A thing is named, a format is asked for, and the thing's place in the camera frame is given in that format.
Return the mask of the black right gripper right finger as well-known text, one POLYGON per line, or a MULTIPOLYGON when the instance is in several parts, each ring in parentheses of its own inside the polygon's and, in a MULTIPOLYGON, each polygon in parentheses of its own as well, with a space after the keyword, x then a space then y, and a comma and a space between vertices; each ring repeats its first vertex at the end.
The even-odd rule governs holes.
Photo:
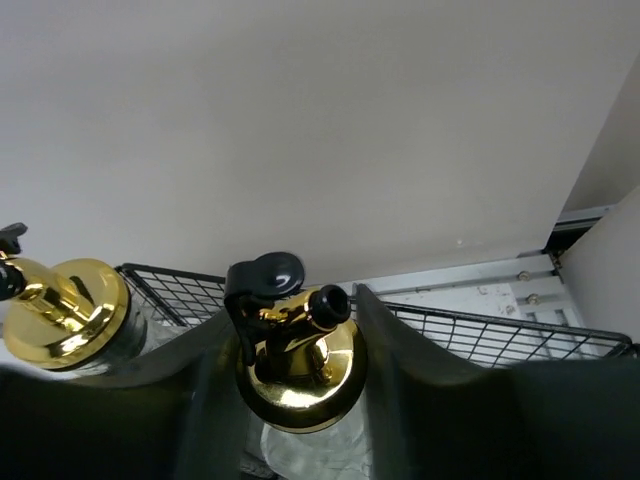
POLYGON ((365 285, 356 316, 377 479, 635 479, 639 363, 483 368, 397 319, 365 285))

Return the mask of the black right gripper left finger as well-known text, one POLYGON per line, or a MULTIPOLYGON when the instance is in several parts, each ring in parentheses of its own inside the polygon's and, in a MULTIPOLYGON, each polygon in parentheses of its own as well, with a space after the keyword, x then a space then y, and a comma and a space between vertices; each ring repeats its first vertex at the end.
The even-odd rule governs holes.
POLYGON ((218 313, 109 375, 1 370, 4 479, 237 479, 248 409, 218 313))

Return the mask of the glass oil bottle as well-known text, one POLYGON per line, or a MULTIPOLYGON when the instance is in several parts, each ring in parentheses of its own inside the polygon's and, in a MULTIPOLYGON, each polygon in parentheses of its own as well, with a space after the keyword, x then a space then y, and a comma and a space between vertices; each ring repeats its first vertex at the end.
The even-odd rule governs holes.
POLYGON ((339 286, 304 285, 288 252, 232 265, 224 306, 240 341, 237 385, 262 421, 261 455, 284 479, 369 479, 364 336, 339 286))
POLYGON ((2 327, 7 350, 50 372, 91 375, 140 355, 149 329, 122 275, 90 258, 53 267, 21 255, 23 223, 1 229, 2 327))

